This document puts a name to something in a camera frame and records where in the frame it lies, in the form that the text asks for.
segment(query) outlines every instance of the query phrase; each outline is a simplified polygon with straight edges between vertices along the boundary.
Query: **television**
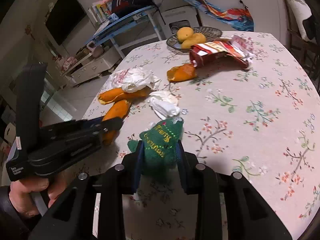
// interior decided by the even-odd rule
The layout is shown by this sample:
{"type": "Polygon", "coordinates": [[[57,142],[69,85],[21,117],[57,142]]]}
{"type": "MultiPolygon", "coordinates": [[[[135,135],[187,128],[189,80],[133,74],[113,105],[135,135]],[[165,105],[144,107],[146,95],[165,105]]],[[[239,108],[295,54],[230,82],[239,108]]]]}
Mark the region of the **television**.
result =
{"type": "Polygon", "coordinates": [[[57,44],[61,45],[85,15],[86,13],[77,0],[58,0],[45,26],[57,44]]]}

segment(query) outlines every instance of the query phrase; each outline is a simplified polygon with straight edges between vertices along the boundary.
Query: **black backpack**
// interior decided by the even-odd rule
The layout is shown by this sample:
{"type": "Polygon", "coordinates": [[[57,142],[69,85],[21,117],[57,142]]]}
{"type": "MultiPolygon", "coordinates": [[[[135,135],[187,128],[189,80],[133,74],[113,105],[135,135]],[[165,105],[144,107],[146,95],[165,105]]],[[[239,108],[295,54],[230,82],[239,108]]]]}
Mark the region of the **black backpack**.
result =
{"type": "Polygon", "coordinates": [[[152,0],[113,0],[112,13],[115,13],[119,18],[126,16],[143,7],[155,5],[152,0]]]}

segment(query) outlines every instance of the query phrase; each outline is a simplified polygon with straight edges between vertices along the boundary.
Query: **tablecloth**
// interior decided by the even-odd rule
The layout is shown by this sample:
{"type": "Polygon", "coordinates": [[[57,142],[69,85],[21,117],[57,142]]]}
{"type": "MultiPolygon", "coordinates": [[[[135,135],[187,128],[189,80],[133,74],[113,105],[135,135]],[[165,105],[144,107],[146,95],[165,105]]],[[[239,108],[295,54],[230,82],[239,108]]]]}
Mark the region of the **tablecloth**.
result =
{"type": "MultiPolygon", "coordinates": [[[[198,69],[198,77],[191,81],[169,84],[167,70],[189,62],[189,56],[171,50],[165,41],[132,50],[117,70],[144,66],[161,78],[159,89],[179,99],[184,149],[216,172],[242,172],[297,239],[320,205],[316,142],[320,98],[305,71],[274,36],[251,32],[223,36],[233,34],[254,43],[249,71],[241,70],[232,58],[223,58],[198,69]]],[[[95,97],[84,118],[102,116],[110,107],[95,97]]],[[[120,163],[130,153],[127,142],[139,139],[150,123],[159,120],[147,100],[135,101],[114,144],[72,167],[74,174],[94,175],[120,163]]],[[[137,193],[123,196],[128,239],[194,238],[197,196],[183,193],[177,173],[170,171],[166,184],[142,177],[137,193]]],[[[223,195],[220,198],[223,206],[223,195]]],[[[225,214],[222,222],[227,239],[225,214]]]]}

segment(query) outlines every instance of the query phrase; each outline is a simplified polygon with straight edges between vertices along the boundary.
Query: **fruit bowl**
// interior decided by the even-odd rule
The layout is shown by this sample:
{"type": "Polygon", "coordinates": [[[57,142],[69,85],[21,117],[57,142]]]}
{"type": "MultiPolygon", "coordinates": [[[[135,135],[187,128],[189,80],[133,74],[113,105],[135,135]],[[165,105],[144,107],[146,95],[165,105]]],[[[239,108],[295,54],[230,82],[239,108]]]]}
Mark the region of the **fruit bowl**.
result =
{"type": "MultiPolygon", "coordinates": [[[[214,41],[216,38],[222,35],[222,31],[212,27],[194,27],[192,28],[194,33],[202,33],[205,38],[206,42],[214,41]]],[[[182,51],[182,52],[189,52],[190,49],[182,49],[181,44],[178,41],[178,37],[176,34],[172,35],[169,39],[167,39],[167,45],[173,49],[182,51]]]]}

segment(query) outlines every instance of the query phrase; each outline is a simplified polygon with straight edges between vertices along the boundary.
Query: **desk leg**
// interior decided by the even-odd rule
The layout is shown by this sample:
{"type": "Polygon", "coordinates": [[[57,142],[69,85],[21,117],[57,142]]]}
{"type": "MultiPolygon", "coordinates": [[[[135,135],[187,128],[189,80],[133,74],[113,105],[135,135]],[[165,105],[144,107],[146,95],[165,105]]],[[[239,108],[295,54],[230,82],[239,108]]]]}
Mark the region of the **desk leg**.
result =
{"type": "Polygon", "coordinates": [[[110,38],[113,46],[115,47],[115,49],[118,51],[119,55],[121,56],[122,59],[125,58],[125,55],[123,54],[122,50],[119,48],[118,44],[116,43],[115,39],[112,37],[110,38]]]}
{"type": "Polygon", "coordinates": [[[151,22],[151,24],[153,26],[153,29],[155,30],[155,32],[156,32],[156,34],[158,36],[159,41],[162,41],[162,38],[161,38],[160,33],[159,33],[159,30],[157,28],[157,25],[156,25],[155,21],[152,18],[152,15],[151,15],[150,11],[146,11],[146,14],[148,15],[148,18],[149,18],[149,20],[150,20],[150,22],[151,22]]]}

